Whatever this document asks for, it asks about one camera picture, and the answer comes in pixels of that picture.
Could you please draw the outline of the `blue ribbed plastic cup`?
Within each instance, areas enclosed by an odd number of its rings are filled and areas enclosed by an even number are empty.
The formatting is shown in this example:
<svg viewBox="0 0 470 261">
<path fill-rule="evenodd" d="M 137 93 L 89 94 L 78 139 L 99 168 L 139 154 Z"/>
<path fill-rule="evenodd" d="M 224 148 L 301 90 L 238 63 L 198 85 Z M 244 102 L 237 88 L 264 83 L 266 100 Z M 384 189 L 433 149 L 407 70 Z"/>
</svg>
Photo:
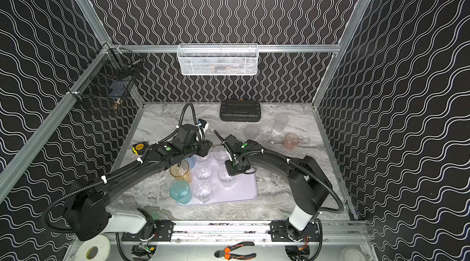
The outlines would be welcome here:
<svg viewBox="0 0 470 261">
<path fill-rule="evenodd" d="M 188 162 L 189 168 L 193 169 L 195 167 L 195 158 L 194 157 L 188 157 L 186 158 L 186 161 Z"/>
</svg>

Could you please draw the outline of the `teal plastic cup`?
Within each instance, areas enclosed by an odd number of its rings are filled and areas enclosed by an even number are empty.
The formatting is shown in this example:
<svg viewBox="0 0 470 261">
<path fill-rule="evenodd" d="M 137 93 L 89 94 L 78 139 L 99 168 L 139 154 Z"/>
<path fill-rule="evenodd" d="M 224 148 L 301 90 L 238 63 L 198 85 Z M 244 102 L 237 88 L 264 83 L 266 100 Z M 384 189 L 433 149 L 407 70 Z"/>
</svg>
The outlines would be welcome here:
<svg viewBox="0 0 470 261">
<path fill-rule="evenodd" d="M 170 187 L 170 196 L 180 204 L 188 204 L 192 199 L 190 185 L 185 180 L 174 182 Z"/>
</svg>

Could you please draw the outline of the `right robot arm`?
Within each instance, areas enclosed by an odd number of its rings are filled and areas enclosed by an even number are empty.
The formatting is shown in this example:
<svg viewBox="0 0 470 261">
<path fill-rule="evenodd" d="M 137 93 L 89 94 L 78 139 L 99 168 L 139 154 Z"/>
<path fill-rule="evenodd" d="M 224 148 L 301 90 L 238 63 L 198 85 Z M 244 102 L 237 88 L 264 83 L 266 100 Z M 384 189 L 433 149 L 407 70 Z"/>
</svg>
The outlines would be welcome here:
<svg viewBox="0 0 470 261">
<path fill-rule="evenodd" d="M 225 166 L 229 175 L 247 174 L 263 168 L 289 184 L 296 206 L 286 220 L 285 238 L 292 241 L 302 239 L 307 235 L 306 227 L 311 220 L 323 212 L 343 213 L 343 202 L 314 158 L 289 157 L 256 141 L 238 141 L 233 135 L 223 138 L 217 131 L 214 134 L 228 152 L 229 160 Z"/>
</svg>

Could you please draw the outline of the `yellow transparent cup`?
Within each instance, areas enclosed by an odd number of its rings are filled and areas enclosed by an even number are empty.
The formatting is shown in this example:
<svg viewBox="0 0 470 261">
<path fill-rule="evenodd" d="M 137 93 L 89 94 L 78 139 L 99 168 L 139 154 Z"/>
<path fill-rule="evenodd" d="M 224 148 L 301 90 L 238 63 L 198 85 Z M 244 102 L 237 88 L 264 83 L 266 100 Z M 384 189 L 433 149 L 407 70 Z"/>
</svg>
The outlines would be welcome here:
<svg viewBox="0 0 470 261">
<path fill-rule="evenodd" d="M 190 169 L 190 164 L 187 160 L 182 160 L 180 163 L 173 165 L 170 168 L 170 174 L 174 177 L 175 180 L 184 180 L 187 183 L 192 182 L 192 174 Z"/>
</svg>

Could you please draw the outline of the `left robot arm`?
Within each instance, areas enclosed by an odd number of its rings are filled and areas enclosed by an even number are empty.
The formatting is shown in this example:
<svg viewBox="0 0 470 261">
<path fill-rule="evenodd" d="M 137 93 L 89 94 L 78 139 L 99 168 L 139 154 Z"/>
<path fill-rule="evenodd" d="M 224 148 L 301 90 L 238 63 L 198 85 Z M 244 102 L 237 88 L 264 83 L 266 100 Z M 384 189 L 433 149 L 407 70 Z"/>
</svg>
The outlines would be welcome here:
<svg viewBox="0 0 470 261">
<path fill-rule="evenodd" d="M 40 217 L 46 230 L 57 234 L 75 234 L 87 241 L 109 230 L 128 233 L 147 241 L 155 234 L 154 220 L 138 211 L 140 224 L 124 227 L 124 218 L 107 211 L 107 206 L 125 191 L 144 179 L 181 166 L 182 161 L 197 155 L 204 157 L 212 142 L 205 136 L 207 122 L 192 117 L 192 124 L 178 121 L 176 129 L 159 142 L 148 146 L 132 163 L 90 181 L 77 180 L 71 190 L 47 206 Z"/>
</svg>

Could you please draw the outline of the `clear plastic cup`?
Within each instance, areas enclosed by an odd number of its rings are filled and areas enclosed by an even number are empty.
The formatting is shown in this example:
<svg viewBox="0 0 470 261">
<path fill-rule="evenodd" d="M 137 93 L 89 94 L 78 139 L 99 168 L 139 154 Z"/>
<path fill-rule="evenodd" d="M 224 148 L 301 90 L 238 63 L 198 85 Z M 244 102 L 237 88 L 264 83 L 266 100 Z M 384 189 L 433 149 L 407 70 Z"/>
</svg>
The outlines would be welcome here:
<svg viewBox="0 0 470 261">
<path fill-rule="evenodd" d="M 230 159 L 230 154 L 227 152 L 226 148 L 223 146 L 218 146 L 214 150 L 214 158 L 217 164 L 222 167 L 225 165 L 225 162 Z"/>
<path fill-rule="evenodd" d="M 202 203 L 206 203 L 212 196 L 212 184 L 207 180 L 200 180 L 196 186 L 195 197 Z"/>
<path fill-rule="evenodd" d="M 195 167 L 195 176 L 198 180 L 212 181 L 213 168 L 209 163 L 200 163 Z"/>
<path fill-rule="evenodd" d="M 211 158 L 211 154 L 207 154 L 205 157 L 201 157 L 201 156 L 196 156 L 195 159 L 196 159 L 196 162 L 199 162 L 199 163 L 203 163 L 203 162 L 207 162 L 209 161 Z"/>
<path fill-rule="evenodd" d="M 219 168 L 217 176 L 224 188 L 230 188 L 235 183 L 235 178 L 227 172 L 226 167 Z"/>
<path fill-rule="evenodd" d="M 272 132 L 274 131 L 274 125 L 273 124 L 260 124 L 259 127 L 259 137 L 263 140 L 266 141 L 272 136 Z"/>
</svg>

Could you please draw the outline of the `pink plastic cup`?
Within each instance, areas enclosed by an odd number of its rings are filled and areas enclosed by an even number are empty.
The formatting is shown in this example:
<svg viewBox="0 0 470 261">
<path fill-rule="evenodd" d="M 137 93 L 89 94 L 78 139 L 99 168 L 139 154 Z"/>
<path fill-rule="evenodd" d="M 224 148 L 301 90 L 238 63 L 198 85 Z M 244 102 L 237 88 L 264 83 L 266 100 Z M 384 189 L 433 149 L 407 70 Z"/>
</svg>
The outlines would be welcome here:
<svg viewBox="0 0 470 261">
<path fill-rule="evenodd" d="M 294 133 L 286 134 L 283 147 L 286 150 L 293 150 L 299 144 L 300 138 Z"/>
</svg>

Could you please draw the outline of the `frosted plastic cup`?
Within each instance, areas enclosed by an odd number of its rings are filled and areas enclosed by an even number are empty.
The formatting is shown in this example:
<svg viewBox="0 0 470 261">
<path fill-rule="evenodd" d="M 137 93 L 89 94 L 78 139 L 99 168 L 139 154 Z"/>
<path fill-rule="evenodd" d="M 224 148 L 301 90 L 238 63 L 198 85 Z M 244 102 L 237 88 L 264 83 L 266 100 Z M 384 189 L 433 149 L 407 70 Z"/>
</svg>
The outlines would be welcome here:
<svg viewBox="0 0 470 261">
<path fill-rule="evenodd" d="M 259 135 L 259 129 L 256 125 L 247 125 L 244 133 L 247 140 L 255 141 Z"/>
<path fill-rule="evenodd" d="M 289 116 L 286 113 L 278 113 L 275 116 L 274 129 L 281 133 L 289 123 Z"/>
</svg>

